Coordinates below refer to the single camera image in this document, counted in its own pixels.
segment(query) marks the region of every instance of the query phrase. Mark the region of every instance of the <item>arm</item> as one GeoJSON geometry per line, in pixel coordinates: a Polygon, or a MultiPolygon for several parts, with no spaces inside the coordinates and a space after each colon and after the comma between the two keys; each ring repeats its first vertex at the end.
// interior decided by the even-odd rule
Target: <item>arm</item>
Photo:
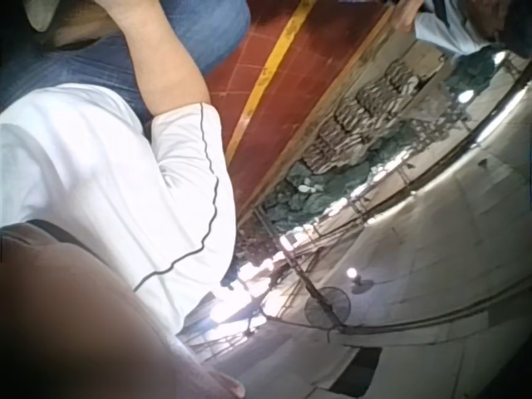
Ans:
{"type": "Polygon", "coordinates": [[[392,13],[393,27],[402,32],[411,32],[423,0],[401,0],[392,13]]]}
{"type": "Polygon", "coordinates": [[[135,77],[154,116],[200,102],[209,91],[158,0],[95,0],[126,37],[135,77]]]}

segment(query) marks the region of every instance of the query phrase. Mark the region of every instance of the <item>man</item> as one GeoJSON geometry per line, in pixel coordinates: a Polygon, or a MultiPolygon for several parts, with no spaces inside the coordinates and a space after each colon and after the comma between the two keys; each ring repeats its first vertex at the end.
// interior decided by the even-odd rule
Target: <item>man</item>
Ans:
{"type": "Polygon", "coordinates": [[[492,45],[532,57],[530,0],[400,0],[392,24],[458,55],[492,45]]]}
{"type": "Polygon", "coordinates": [[[160,372],[140,386],[160,378],[170,397],[234,397],[164,349],[233,253],[233,192],[201,72],[236,48],[249,10],[96,2],[122,35],[64,53],[28,41],[3,58],[2,323],[54,384],[67,374],[91,385],[108,365],[122,387],[153,363],[160,372]]]}

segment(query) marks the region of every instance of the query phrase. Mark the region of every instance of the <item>white shirt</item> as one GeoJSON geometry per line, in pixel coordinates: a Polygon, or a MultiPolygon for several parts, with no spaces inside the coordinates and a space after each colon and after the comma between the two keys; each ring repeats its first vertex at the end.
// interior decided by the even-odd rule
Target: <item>white shirt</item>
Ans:
{"type": "MultiPolygon", "coordinates": [[[[449,27],[433,12],[419,12],[414,21],[416,37],[458,55],[478,52],[489,43],[464,19],[456,0],[445,0],[449,27]]],[[[425,0],[425,6],[434,11],[433,0],[425,0]]]]}
{"type": "Polygon", "coordinates": [[[132,289],[147,278],[136,293],[175,334],[229,266],[234,197],[212,106],[168,112],[151,130],[150,145],[132,109],[102,87],[23,97],[0,115],[0,221],[46,220],[132,289]]]}

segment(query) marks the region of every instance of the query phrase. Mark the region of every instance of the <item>ceiling light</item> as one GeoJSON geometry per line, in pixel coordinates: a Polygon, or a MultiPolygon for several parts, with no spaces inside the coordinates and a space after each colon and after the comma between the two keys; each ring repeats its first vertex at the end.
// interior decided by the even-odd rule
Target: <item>ceiling light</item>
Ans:
{"type": "Polygon", "coordinates": [[[349,268],[347,270],[347,276],[349,278],[355,278],[358,275],[357,270],[355,268],[349,268]]]}

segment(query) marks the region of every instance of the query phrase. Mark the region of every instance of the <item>black piping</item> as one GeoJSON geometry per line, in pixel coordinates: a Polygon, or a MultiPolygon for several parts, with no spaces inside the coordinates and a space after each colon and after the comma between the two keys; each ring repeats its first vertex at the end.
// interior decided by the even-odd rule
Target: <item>black piping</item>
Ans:
{"type": "Polygon", "coordinates": [[[203,104],[199,104],[199,106],[201,107],[201,121],[199,123],[199,127],[201,129],[201,140],[205,144],[205,150],[204,150],[205,151],[205,157],[209,161],[209,170],[210,170],[210,172],[216,178],[216,184],[214,185],[214,198],[213,198],[214,214],[213,214],[213,217],[210,219],[209,228],[208,228],[207,233],[205,234],[205,236],[201,239],[201,245],[200,245],[200,247],[198,249],[196,249],[196,250],[194,250],[192,252],[188,252],[187,254],[181,256],[180,258],[177,258],[174,262],[171,263],[171,265],[166,270],[156,270],[155,272],[151,272],[150,274],[145,276],[136,285],[136,287],[133,288],[133,292],[134,293],[136,293],[152,277],[163,276],[165,274],[168,274],[169,272],[171,272],[174,269],[175,265],[178,264],[179,262],[181,262],[182,260],[187,259],[188,257],[190,257],[192,255],[196,255],[196,254],[199,254],[200,252],[202,252],[205,249],[205,240],[210,236],[210,233],[211,233],[212,227],[213,227],[213,223],[216,220],[216,216],[218,216],[218,208],[216,207],[216,200],[218,199],[219,177],[215,174],[215,172],[213,170],[213,161],[210,159],[209,153],[207,152],[207,141],[205,139],[205,131],[204,131],[204,128],[203,128],[203,120],[204,120],[203,104]]]}

